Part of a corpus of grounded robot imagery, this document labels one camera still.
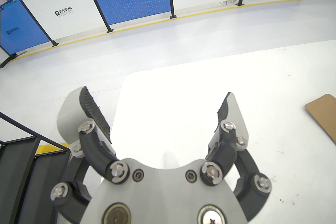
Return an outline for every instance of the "joyson logo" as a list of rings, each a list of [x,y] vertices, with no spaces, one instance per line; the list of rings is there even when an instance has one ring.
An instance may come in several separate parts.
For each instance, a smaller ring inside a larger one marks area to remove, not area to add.
[[[6,31],[6,33],[7,33],[8,35],[10,35],[10,34],[12,34],[14,31],[16,31],[16,30],[18,30],[18,29],[19,29],[18,27],[15,27],[15,28],[12,28],[12,29]]]
[[[57,17],[62,17],[67,14],[73,13],[72,7],[63,8],[61,10],[55,11]]]

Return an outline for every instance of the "cardboard piece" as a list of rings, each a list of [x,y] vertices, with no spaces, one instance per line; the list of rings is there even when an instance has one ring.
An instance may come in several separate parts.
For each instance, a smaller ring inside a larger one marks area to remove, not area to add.
[[[305,108],[336,143],[336,98],[325,94],[306,104]]]

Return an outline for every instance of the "yellow floor line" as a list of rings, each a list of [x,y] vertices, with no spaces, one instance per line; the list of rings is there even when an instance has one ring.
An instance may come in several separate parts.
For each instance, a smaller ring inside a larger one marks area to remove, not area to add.
[[[259,6],[259,5],[262,5],[262,4],[270,4],[270,3],[278,3],[278,2],[292,2],[292,1],[308,1],[308,0],[279,0],[279,1],[271,1],[271,2],[259,2],[259,3],[246,4],[246,5],[240,6],[240,7],[239,6],[232,6],[232,7],[228,7],[228,8],[221,8],[221,9],[215,9],[215,10],[204,11],[204,12],[199,12],[199,13],[193,13],[193,14],[189,14],[189,15],[179,16],[179,17],[173,18],[173,19],[164,19],[164,20],[161,20],[161,21],[156,21],[156,22],[147,23],[147,24],[143,24],[143,25],[138,25],[138,26],[134,26],[134,27],[115,30],[115,31],[113,31],[113,33],[103,33],[103,34],[99,34],[99,35],[95,35],[95,36],[91,36],[91,37],[87,37],[87,38],[78,39],[78,40],[75,40],[75,41],[59,44],[55,47],[50,47],[50,48],[46,48],[46,49],[43,49],[43,50],[32,52],[30,54],[18,56],[17,58],[15,58],[13,60],[18,60],[18,59],[21,59],[21,58],[24,58],[24,57],[28,57],[28,56],[31,56],[31,55],[41,53],[43,51],[59,48],[59,47],[69,45],[69,44],[73,44],[73,43],[77,43],[77,42],[80,42],[80,41],[84,41],[84,40],[88,40],[88,39],[92,39],[92,38],[97,38],[97,37],[105,36],[105,35],[109,35],[109,34],[114,34],[116,32],[124,32],[124,31],[127,31],[127,30],[135,29],[135,28],[150,26],[150,25],[164,23],[164,22],[173,21],[173,20],[178,20],[178,19],[182,19],[182,18],[197,16],[197,15],[203,15],[203,14],[208,14],[208,13],[213,13],[213,12],[219,12],[219,11],[224,11],[224,10],[229,10],[229,9],[238,9],[238,8],[243,8],[243,7]]]
[[[68,143],[62,143],[63,146],[69,148]],[[50,153],[61,150],[60,148],[55,147],[54,145],[46,144],[46,145],[40,145],[36,151],[36,154],[44,154],[44,153]]]

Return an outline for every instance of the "metal bolt head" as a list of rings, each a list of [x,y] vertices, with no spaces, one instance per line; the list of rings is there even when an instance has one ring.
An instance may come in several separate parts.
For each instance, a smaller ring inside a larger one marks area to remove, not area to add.
[[[222,224],[222,219],[218,212],[210,210],[204,214],[202,224]]]
[[[258,190],[263,193],[270,193],[272,191],[272,183],[269,178],[254,176],[254,183]]]
[[[246,140],[242,137],[242,136],[239,136],[237,137],[237,145],[239,146],[245,146],[246,145]]]
[[[123,166],[122,164],[116,164],[112,168],[112,176],[113,177],[120,177],[121,174],[123,173]]]
[[[54,201],[55,199],[65,197],[68,193],[68,186],[66,183],[58,183],[53,187],[50,193],[50,199]]]
[[[197,180],[196,172],[194,170],[188,170],[186,172],[186,179],[190,183],[196,182],[196,180]]]
[[[215,205],[205,205],[197,217],[198,224],[225,224],[223,212]]]
[[[78,143],[74,149],[73,149],[74,153],[79,153],[80,151],[82,151],[82,145],[80,143]]]
[[[128,165],[122,160],[117,160],[110,165],[112,174],[112,183],[121,184],[125,182],[129,176]]]
[[[78,132],[84,132],[88,133],[94,128],[94,122],[93,121],[86,121],[83,124],[81,124],[78,128]]]
[[[231,130],[233,130],[233,129],[236,129],[235,124],[233,124],[232,122],[226,122],[226,123],[224,124],[224,127],[225,127],[228,131],[231,131]]]
[[[215,166],[213,165],[210,165],[208,168],[207,168],[207,176],[208,178],[210,179],[216,179],[219,177],[219,172],[218,170],[215,168]]]
[[[103,224],[130,224],[131,212],[125,204],[113,204],[104,212],[102,222]]]
[[[212,185],[217,185],[223,180],[222,170],[214,162],[203,163],[201,167],[201,174],[202,173],[205,174],[206,177],[208,177],[210,180],[212,180]]]
[[[144,172],[141,169],[134,170],[132,177],[135,182],[140,182],[144,178]]]

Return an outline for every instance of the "floor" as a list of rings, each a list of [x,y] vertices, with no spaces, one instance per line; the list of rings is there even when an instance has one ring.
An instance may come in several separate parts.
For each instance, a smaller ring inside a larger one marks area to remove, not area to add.
[[[177,19],[62,46],[0,69],[0,111],[63,143],[57,113],[87,86],[110,126],[125,77],[137,71],[335,39],[336,0],[243,7]],[[27,134],[0,122],[0,140]]]
[[[190,163],[208,154],[208,143],[218,124],[217,111],[227,93],[232,92],[247,128],[248,137],[241,135],[248,141],[247,150],[259,171],[272,182],[272,192],[265,206],[251,223],[329,224],[330,219],[336,218],[336,160],[326,158],[336,157],[336,146],[304,107],[325,94],[336,96],[335,51],[336,40],[329,40],[131,74],[123,82],[111,131],[117,157],[133,158],[156,169],[180,169],[189,165],[185,170],[193,169],[197,173],[202,163],[195,168]],[[237,133],[241,132],[241,122],[235,118],[237,114],[230,102],[228,111],[228,121],[236,125]],[[156,175],[149,175],[143,165],[136,168],[144,170],[146,182],[153,187],[148,191],[146,202],[140,204],[135,201],[136,196],[124,199],[134,212],[134,219],[140,217],[137,212],[153,207],[163,216],[172,217],[172,206],[167,204],[177,206],[173,215],[188,213],[192,217],[194,206],[199,209],[208,203],[219,205],[228,217],[227,222],[232,223],[227,214],[231,209],[216,200],[211,190],[198,199],[197,182],[192,185],[195,195],[190,193],[188,198],[200,203],[193,201],[191,206],[185,207],[178,204],[178,200],[183,202],[184,196],[170,200],[179,195],[181,187],[188,186],[184,172],[180,173],[182,179],[171,179],[174,186],[169,186],[168,182],[164,184],[164,188],[169,188],[169,194],[165,194],[161,185],[154,190]],[[321,176],[328,189],[316,182]],[[221,183],[226,182],[234,190],[238,178],[237,169],[232,167]],[[219,196],[224,196],[222,190],[215,188]],[[158,200],[157,194],[151,192],[162,195]],[[124,197],[115,195],[118,194],[107,194],[107,203]],[[95,202],[104,204],[102,196],[95,195],[89,206]],[[105,210],[107,205],[102,205],[101,209]],[[102,212],[96,212],[90,217],[101,217]],[[155,223],[150,216],[147,220]],[[163,217],[161,223],[178,223],[176,219],[165,220],[167,218]]]

